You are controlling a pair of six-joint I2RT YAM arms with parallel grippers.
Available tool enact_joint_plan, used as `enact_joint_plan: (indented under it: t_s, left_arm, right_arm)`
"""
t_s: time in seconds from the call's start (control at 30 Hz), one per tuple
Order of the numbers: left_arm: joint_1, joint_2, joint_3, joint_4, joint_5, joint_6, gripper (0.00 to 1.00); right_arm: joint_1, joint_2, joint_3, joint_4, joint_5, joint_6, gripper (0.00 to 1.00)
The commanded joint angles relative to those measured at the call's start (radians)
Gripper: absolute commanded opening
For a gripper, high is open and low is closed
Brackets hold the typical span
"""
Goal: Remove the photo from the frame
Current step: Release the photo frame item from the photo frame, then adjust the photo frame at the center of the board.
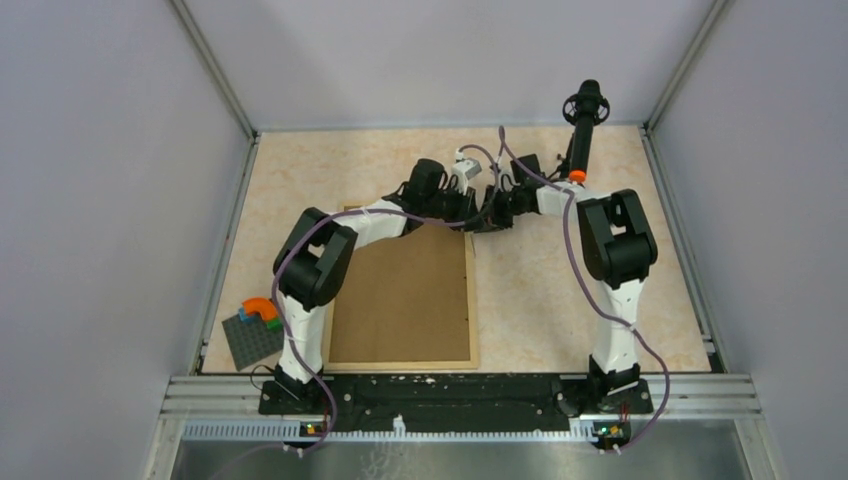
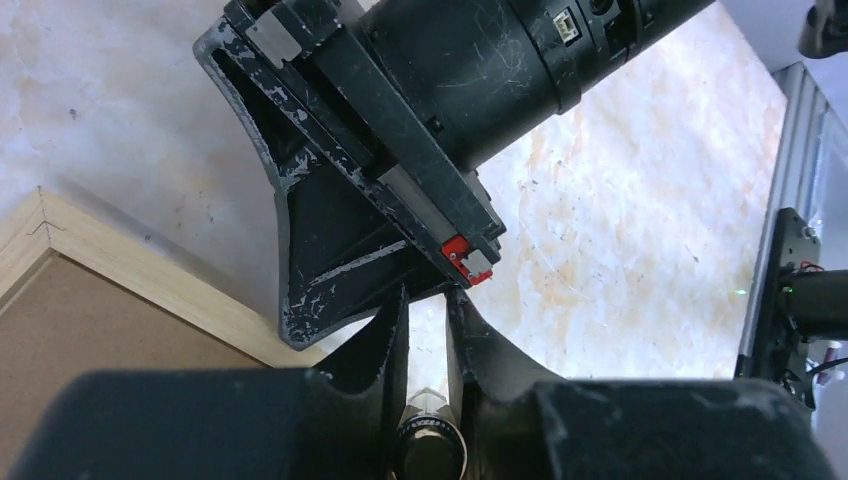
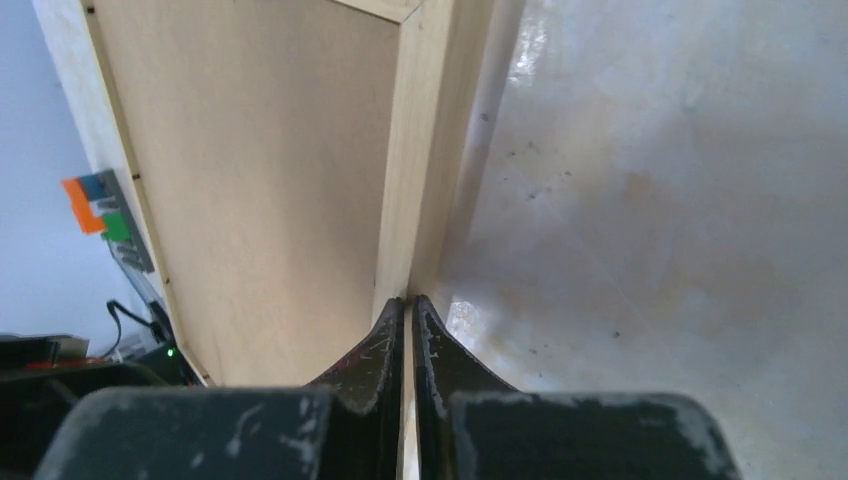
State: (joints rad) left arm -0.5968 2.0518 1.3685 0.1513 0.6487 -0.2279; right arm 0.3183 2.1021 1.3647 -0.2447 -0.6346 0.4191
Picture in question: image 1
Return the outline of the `wooden picture frame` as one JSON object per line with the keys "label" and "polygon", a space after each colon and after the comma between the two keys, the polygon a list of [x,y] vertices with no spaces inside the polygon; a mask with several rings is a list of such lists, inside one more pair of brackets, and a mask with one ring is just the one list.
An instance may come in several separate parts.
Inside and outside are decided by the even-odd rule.
{"label": "wooden picture frame", "polygon": [[480,365],[468,234],[425,224],[356,250],[328,308],[328,372],[474,370]]}

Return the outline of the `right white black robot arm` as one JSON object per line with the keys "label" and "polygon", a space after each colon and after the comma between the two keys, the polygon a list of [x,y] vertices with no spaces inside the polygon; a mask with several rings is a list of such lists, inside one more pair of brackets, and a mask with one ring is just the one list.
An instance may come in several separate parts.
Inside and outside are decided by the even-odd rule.
{"label": "right white black robot arm", "polygon": [[569,263],[581,290],[588,292],[585,278],[591,276],[602,293],[601,299],[586,296],[599,317],[586,397],[594,409],[612,412],[637,394],[637,350],[647,345],[637,329],[638,304],[658,247],[640,198],[631,189],[588,191],[585,151],[563,156],[556,178],[544,176],[534,155],[512,157],[509,166],[509,174],[494,167],[475,227],[505,229],[526,213],[562,219]]}

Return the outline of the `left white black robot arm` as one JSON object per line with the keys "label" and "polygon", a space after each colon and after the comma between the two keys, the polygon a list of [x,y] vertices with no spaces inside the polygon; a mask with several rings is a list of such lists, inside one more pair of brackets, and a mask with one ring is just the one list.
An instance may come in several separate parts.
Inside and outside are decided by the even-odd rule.
{"label": "left white black robot arm", "polygon": [[420,159],[397,190],[370,204],[336,213],[310,207],[301,213],[272,267],[271,301],[285,333],[273,375],[292,410],[308,413],[319,404],[316,376],[323,369],[326,310],[341,290],[354,251],[400,238],[424,223],[460,231],[481,226],[470,185],[481,171],[471,158],[450,168]]}

